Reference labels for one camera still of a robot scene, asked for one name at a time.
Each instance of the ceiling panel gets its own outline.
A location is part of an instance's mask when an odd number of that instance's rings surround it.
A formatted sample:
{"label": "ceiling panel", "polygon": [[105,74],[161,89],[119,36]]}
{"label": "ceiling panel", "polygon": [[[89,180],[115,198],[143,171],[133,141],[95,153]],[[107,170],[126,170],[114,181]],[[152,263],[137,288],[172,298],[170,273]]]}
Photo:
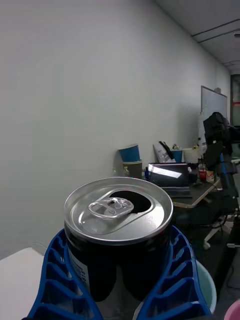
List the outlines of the ceiling panel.
{"label": "ceiling panel", "polygon": [[156,0],[191,36],[225,64],[240,73],[240,0]]}

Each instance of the can lid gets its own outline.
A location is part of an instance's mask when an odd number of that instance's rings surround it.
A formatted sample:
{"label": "can lid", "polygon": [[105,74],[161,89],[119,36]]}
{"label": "can lid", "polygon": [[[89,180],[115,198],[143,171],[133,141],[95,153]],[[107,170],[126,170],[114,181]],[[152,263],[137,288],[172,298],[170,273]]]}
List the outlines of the can lid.
{"label": "can lid", "polygon": [[76,189],[64,205],[65,224],[79,238],[106,245],[141,242],[170,223],[173,203],[148,181],[111,177]]}

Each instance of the black can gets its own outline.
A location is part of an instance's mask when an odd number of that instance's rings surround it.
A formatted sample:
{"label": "black can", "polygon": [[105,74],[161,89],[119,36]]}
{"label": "black can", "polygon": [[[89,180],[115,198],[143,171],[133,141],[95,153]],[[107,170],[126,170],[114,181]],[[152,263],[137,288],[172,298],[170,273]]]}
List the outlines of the black can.
{"label": "black can", "polygon": [[173,204],[166,192],[144,180],[107,178],[75,190],[64,210],[70,261],[93,299],[107,303],[118,283],[120,300],[122,291],[142,301],[168,259]]}

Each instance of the pull tab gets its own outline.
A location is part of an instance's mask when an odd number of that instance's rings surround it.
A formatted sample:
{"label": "pull tab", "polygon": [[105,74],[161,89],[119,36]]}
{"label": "pull tab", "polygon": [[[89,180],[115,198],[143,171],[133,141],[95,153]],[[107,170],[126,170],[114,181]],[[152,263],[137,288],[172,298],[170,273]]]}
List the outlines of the pull tab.
{"label": "pull tab", "polygon": [[112,197],[90,203],[88,210],[92,215],[101,219],[116,219],[129,214],[134,205],[129,200]]}

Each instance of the laptop screen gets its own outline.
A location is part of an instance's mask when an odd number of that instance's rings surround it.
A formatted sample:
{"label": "laptop screen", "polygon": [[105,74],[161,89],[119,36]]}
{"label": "laptop screen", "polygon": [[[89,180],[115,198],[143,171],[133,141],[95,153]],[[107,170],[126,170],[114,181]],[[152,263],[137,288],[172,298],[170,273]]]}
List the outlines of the laptop screen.
{"label": "laptop screen", "polygon": [[189,171],[186,163],[149,163],[150,182],[159,187],[188,187]]}

